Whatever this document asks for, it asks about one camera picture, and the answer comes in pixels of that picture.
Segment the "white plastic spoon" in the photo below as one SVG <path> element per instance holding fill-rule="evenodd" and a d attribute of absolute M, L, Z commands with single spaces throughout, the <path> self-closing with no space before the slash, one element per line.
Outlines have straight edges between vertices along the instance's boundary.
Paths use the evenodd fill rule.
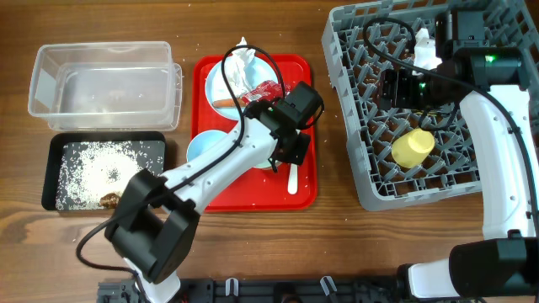
<path fill-rule="evenodd" d="M 290 165 L 287 191 L 290 195 L 296 194 L 298 191 L 298 166 L 296 164 Z"/>

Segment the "red snack wrapper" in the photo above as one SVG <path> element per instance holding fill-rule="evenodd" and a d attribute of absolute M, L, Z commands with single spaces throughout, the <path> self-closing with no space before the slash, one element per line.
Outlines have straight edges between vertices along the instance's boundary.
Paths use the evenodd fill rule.
<path fill-rule="evenodd" d="M 282 97 L 283 92 L 281 85 L 272 80 L 267 80 L 260 83 L 254 90 L 247 92 L 241 96 L 241 100 L 245 104 L 259 101 L 260 99 L 272 101 L 275 98 Z"/>

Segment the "yellow cup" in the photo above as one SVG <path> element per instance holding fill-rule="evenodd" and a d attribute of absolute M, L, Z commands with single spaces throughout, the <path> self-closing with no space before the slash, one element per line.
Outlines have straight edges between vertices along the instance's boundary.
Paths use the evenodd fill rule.
<path fill-rule="evenodd" d="M 414 129 L 399 137 L 392 144 L 392 158 L 396 164 L 413 168 L 421 164 L 435 147 L 431 132 Z"/>

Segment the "orange carrot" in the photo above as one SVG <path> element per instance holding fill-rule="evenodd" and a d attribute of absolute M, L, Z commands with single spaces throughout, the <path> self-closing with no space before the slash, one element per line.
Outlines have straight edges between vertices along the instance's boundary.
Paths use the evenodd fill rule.
<path fill-rule="evenodd" d="M 236 104 L 239 104 L 240 107 L 245 107 L 247 105 L 242 99 L 234 101 L 232 98 L 215 100 L 212 103 L 216 108 L 232 108 L 235 107 Z"/>

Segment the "light blue bowl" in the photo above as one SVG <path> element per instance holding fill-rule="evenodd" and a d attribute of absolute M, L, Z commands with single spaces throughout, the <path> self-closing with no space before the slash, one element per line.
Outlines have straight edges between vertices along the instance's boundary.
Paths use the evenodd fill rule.
<path fill-rule="evenodd" d="M 214 146 L 220 139 L 227 135 L 222 130 L 206 130 L 196 135 L 188 145 L 186 151 L 186 160 L 188 162 L 194 160 L 212 146 Z"/>

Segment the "light blue plate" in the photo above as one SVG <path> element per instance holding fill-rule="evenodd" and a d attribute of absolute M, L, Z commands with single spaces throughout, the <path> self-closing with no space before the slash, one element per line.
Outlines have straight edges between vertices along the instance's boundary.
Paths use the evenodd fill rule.
<path fill-rule="evenodd" d="M 278 78 L 271 67 L 266 61 L 255 57 L 246 68 L 246 78 L 248 83 L 253 87 L 257 87 L 260 83 L 266 80 L 278 81 Z M 229 120 L 238 121 L 239 115 L 235 107 L 218 108 L 214 106 L 214 102 L 217 100 L 230 98 L 231 95 L 227 90 L 227 87 L 222 79 L 221 74 L 221 61 L 218 61 L 210 70 L 209 75 L 205 81 L 205 96 L 208 104 L 214 109 L 220 116 Z"/>

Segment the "white tissue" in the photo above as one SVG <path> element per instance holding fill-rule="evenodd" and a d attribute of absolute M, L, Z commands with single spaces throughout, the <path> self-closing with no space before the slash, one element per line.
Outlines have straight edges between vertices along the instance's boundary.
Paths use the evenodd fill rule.
<path fill-rule="evenodd" d="M 248 67 L 253 63 L 256 50 L 240 48 L 234 50 L 225 61 L 225 75 L 234 95 L 239 98 L 253 89 L 248 80 Z"/>

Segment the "brown food scrap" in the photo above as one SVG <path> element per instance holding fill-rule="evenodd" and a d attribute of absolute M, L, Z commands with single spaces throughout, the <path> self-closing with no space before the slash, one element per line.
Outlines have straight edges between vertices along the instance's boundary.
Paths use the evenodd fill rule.
<path fill-rule="evenodd" d="M 115 209 L 120 202 L 120 196 L 117 193 L 109 193 L 99 200 L 99 205 L 106 209 Z"/>

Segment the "white rice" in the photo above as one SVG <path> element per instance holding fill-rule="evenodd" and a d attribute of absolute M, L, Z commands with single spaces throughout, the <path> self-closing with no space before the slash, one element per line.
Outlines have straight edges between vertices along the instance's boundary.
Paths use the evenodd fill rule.
<path fill-rule="evenodd" d="M 164 141 L 80 141 L 62 147 L 54 198 L 57 210 L 99 210 L 109 193 L 119 196 L 130 179 L 146 169 L 164 169 Z"/>

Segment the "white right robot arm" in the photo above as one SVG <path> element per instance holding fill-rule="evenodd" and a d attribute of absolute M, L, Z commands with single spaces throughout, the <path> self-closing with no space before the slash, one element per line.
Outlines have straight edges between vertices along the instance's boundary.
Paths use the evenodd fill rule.
<path fill-rule="evenodd" d="M 461 48 L 434 70 L 400 61 L 380 81 L 384 109 L 459 107 L 483 187 L 483 239 L 454 247 L 440 261 L 404 266 L 404 297 L 537 296 L 538 161 L 521 51 Z"/>

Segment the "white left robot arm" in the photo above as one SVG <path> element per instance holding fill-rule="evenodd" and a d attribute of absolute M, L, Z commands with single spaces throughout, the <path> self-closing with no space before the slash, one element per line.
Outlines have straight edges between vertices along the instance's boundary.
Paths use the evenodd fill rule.
<path fill-rule="evenodd" d="M 246 114 L 212 148 L 160 176 L 136 173 L 105 229 L 105 237 L 134 270 L 146 302 L 169 302 L 180 289 L 176 273 L 191 250 L 209 203 L 262 162 L 302 164 L 311 137 L 277 113 Z"/>

